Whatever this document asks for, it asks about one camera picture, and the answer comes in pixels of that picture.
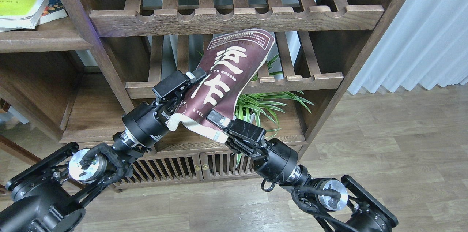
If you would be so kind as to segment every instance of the louvered cabinet door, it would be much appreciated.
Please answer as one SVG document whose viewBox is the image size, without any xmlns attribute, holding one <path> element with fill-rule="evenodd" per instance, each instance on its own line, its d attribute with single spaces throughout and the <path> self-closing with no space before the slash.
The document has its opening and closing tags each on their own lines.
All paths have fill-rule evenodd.
<svg viewBox="0 0 468 232">
<path fill-rule="evenodd" d="M 132 177 L 124 177 L 117 189 L 150 187 L 203 180 L 198 153 L 142 157 L 133 164 Z"/>
<path fill-rule="evenodd" d="M 205 180 L 258 176 L 252 168 L 254 162 L 250 157 L 242 155 L 239 165 L 237 155 L 231 151 L 200 153 L 203 177 Z"/>
</svg>

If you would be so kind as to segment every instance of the wooden floor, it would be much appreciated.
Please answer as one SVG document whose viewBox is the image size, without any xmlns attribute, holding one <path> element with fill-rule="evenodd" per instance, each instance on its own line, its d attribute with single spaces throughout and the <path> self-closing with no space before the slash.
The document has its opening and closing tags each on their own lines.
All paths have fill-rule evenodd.
<svg viewBox="0 0 468 232">
<path fill-rule="evenodd" d="M 60 147 L 30 125 L 0 131 L 40 157 Z M 467 231 L 468 86 L 345 95 L 301 163 L 314 177 L 354 177 L 398 217 L 394 231 Z M 3 184 L 26 167 L 0 152 Z M 260 182 L 105 191 L 75 231 L 322 231 L 287 192 L 267 194 Z M 0 197 L 0 210 L 9 204 Z"/>
</svg>

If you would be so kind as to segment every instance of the white curtain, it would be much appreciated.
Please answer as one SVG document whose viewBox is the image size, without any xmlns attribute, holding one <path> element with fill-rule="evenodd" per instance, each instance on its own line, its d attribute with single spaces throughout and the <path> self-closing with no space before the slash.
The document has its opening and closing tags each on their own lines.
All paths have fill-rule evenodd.
<svg viewBox="0 0 468 232">
<path fill-rule="evenodd" d="M 348 91 L 468 82 L 468 0 L 406 0 Z"/>
</svg>

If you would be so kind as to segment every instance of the wooden bookcase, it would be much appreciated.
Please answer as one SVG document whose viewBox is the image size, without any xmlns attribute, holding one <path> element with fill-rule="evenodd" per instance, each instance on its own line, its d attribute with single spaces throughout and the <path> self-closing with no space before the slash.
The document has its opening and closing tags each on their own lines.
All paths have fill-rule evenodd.
<svg viewBox="0 0 468 232">
<path fill-rule="evenodd" d="M 405 0 L 266 0 L 249 5 L 142 7 L 142 0 L 62 0 L 69 17 L 31 31 L 0 33 L 0 96 L 54 139 L 83 147 L 112 143 L 121 116 L 161 80 L 164 35 L 177 35 L 177 69 L 189 70 L 189 35 L 260 27 L 276 35 L 284 79 L 268 76 L 244 93 L 303 90 L 312 113 L 288 102 L 278 137 L 302 156 L 381 39 Z M 284 32 L 295 31 L 300 54 L 292 63 Z M 152 36 L 152 46 L 147 37 Z M 99 70 L 89 70 L 73 51 L 89 49 Z M 229 149 L 182 126 L 135 164 L 118 188 L 254 176 L 252 161 L 238 167 Z"/>
</svg>

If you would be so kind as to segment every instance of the white chinese characters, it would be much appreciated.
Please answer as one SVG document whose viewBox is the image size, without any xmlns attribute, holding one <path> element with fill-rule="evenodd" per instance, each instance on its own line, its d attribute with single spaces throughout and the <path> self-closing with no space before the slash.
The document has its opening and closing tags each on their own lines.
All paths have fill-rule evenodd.
<svg viewBox="0 0 468 232">
<path fill-rule="evenodd" d="M 231 46 L 231 47 L 228 47 L 226 50 L 221 50 L 221 51 L 217 52 L 215 62 L 213 64 L 213 66 L 210 68 L 210 70 L 213 70 L 214 67 L 216 67 L 216 66 L 224 65 L 233 74 L 238 75 L 238 74 L 243 73 L 244 70 L 241 70 L 239 67 L 235 66 L 234 64 L 239 64 L 239 60 L 240 60 L 241 57 L 242 58 L 247 57 L 247 55 L 244 53 L 246 51 L 247 51 L 247 49 L 245 49 L 243 47 Z M 218 67 L 218 69 L 213 70 L 213 72 L 215 72 L 215 71 L 220 72 L 219 67 Z M 197 89 L 193 92 L 191 98 L 193 99 L 197 95 L 197 92 L 199 91 L 200 87 L 202 85 L 205 85 L 205 86 L 209 87 L 209 90 L 208 90 L 208 93 L 206 94 L 206 97 L 205 97 L 205 99 L 203 101 L 203 105 L 205 105 L 207 103 L 210 103 L 213 106 L 216 106 L 218 101 L 214 98 L 215 95 L 218 96 L 219 98 L 222 98 L 222 97 L 224 97 L 224 94 L 226 94 L 227 92 L 229 92 L 231 90 L 229 88 L 229 86 L 221 80 L 221 78 L 223 77 L 221 74 L 223 76 L 228 77 L 231 80 L 236 81 L 236 78 L 233 75 L 231 75 L 228 72 L 222 71 L 222 70 L 221 70 L 220 74 L 217 74 L 214 78 L 211 78 L 211 79 L 210 79 L 210 77 L 211 77 L 212 74 L 209 74 L 199 84 Z"/>
</svg>

